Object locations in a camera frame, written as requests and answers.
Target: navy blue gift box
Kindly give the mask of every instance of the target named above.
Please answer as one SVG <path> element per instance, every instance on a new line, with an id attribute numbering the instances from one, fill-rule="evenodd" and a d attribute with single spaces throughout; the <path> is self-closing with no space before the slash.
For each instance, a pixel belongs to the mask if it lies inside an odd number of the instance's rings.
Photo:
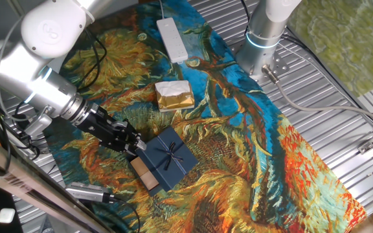
<path id="1" fill-rule="evenodd" d="M 148 190 L 151 196 L 161 189 L 171 190 L 198 163 L 172 127 L 164 130 L 146 145 L 145 151 L 137 150 L 136 152 L 159 182 L 155 188 Z M 130 161 L 135 158 L 128 157 L 130 166 Z"/>

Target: gift box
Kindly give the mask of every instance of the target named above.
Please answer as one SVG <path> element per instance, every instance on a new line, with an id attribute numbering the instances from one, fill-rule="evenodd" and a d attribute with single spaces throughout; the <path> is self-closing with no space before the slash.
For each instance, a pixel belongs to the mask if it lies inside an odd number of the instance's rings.
<path id="1" fill-rule="evenodd" d="M 194 94 L 187 80 L 159 82 L 155 87 L 160 112 L 194 108 Z"/>
<path id="2" fill-rule="evenodd" d="M 146 145 L 146 150 L 136 151 L 138 157 L 128 160 L 151 196 L 160 189 L 171 190 L 198 163 L 172 127 Z"/>

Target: ribbon bow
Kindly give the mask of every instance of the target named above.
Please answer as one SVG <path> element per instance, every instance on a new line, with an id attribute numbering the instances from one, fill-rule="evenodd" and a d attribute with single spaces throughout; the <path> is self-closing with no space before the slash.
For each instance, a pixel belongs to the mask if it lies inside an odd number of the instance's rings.
<path id="1" fill-rule="evenodd" d="M 181 170 L 181 172 L 184 175 L 186 175 L 187 172 L 185 171 L 184 167 L 182 167 L 182 165 L 180 163 L 180 162 L 183 162 L 184 160 L 181 157 L 176 156 L 174 154 L 176 152 L 176 150 L 175 150 L 175 142 L 171 142 L 171 145 L 169 145 L 169 147 L 168 147 L 163 142 L 163 140 L 160 138 L 160 136 L 158 136 L 157 138 L 158 138 L 158 141 L 161 143 L 162 147 L 165 149 L 165 150 L 161 150 L 161 151 L 166 152 L 166 154 L 168 155 L 162 162 L 160 162 L 158 164 L 157 167 L 160 167 L 160 165 L 162 165 L 166 161 L 166 164 L 165 164 L 165 167 L 163 168 L 163 170 L 167 171 L 168 168 L 169 168 L 169 164 L 171 163 L 171 161 L 174 161 L 175 164 L 178 166 L 178 168 Z"/>

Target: gold wrapped block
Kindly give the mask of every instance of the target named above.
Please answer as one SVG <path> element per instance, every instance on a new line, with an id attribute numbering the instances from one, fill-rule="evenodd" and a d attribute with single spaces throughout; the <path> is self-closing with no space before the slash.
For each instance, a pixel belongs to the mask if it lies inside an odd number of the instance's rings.
<path id="1" fill-rule="evenodd" d="M 160 112 L 190 109 L 195 106 L 191 85 L 186 80 L 155 84 Z"/>

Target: brown card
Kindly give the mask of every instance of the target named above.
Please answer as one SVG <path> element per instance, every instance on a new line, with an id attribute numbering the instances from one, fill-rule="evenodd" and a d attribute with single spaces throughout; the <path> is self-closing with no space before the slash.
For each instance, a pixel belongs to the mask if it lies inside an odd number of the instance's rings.
<path id="1" fill-rule="evenodd" d="M 133 168 L 135 168 L 135 171 L 139 176 L 142 176 L 143 174 L 149 171 L 145 163 L 143 163 L 142 159 L 139 157 L 130 161 L 130 164 L 133 166 Z"/>
<path id="2" fill-rule="evenodd" d="M 141 180 L 143 181 L 148 190 L 155 188 L 159 184 L 159 182 L 156 180 L 156 178 L 150 171 L 147 171 L 145 174 L 141 175 Z"/>

